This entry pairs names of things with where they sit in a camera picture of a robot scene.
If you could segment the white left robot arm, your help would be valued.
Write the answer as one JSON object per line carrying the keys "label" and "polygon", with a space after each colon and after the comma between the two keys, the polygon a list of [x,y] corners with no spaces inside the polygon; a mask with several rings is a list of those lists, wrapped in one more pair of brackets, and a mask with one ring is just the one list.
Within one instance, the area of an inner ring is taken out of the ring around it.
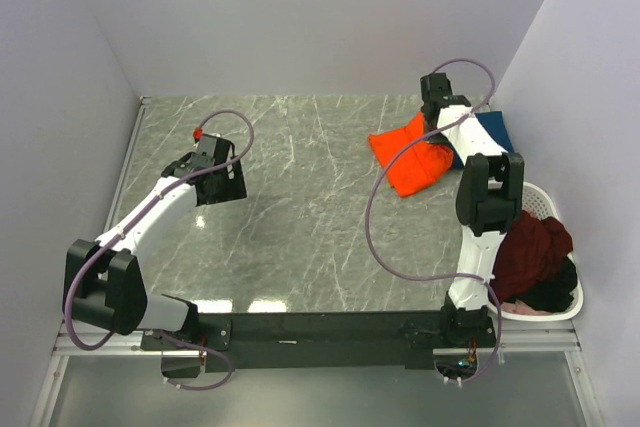
{"label": "white left robot arm", "polygon": [[164,331],[176,348],[193,346],[202,333],[197,306],[150,293],[142,264],[191,210],[246,197],[237,157],[209,168],[177,161],[120,223],[93,241],[75,241],[67,252],[63,299],[73,343],[91,351],[114,334],[152,330]]}

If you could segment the orange t shirt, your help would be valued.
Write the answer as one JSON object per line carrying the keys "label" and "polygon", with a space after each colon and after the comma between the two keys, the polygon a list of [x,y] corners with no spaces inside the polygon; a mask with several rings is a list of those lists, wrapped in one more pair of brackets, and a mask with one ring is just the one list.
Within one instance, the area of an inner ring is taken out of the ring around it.
{"label": "orange t shirt", "polygon": [[[403,127],[370,134],[368,143],[376,160],[385,168],[402,147],[424,133],[423,115],[417,113]],[[438,181],[450,169],[453,161],[454,152],[451,148],[421,141],[400,156],[387,172],[386,178],[401,198],[409,197]]]}

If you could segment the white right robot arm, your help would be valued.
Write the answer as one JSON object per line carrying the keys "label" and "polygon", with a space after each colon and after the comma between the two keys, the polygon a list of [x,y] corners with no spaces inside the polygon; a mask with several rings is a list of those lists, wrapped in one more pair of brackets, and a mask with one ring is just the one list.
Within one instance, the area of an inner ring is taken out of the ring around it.
{"label": "white right robot arm", "polygon": [[464,104],[425,103],[425,131],[453,148],[463,163],[455,211],[462,226],[456,276],[439,321],[444,342],[460,346],[474,333],[471,318],[484,316],[499,248],[522,210],[524,159],[509,153]]}

